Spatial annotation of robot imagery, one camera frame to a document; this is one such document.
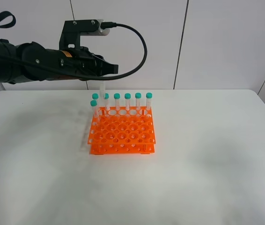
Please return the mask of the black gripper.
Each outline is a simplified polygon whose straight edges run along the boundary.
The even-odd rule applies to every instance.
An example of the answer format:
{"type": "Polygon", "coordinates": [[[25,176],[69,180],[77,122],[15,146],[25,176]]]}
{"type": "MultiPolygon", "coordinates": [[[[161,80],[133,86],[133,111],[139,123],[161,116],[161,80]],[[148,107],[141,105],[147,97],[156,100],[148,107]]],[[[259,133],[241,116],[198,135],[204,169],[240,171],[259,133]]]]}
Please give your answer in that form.
{"type": "Polygon", "coordinates": [[[81,47],[80,50],[66,48],[59,50],[60,68],[67,75],[59,75],[59,80],[82,80],[78,76],[104,76],[118,74],[118,65],[103,61],[103,57],[89,51],[87,47],[81,47]]]}

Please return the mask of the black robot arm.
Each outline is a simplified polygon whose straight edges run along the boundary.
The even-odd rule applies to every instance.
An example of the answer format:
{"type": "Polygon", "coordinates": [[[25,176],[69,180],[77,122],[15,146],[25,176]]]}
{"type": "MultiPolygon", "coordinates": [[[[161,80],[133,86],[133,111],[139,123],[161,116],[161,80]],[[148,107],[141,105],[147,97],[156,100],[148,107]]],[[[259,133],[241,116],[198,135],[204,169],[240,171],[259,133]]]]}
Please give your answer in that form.
{"type": "Polygon", "coordinates": [[[86,76],[117,74],[118,65],[106,62],[87,47],[79,50],[45,49],[36,42],[13,45],[0,42],[0,83],[82,80],[86,76]]]}

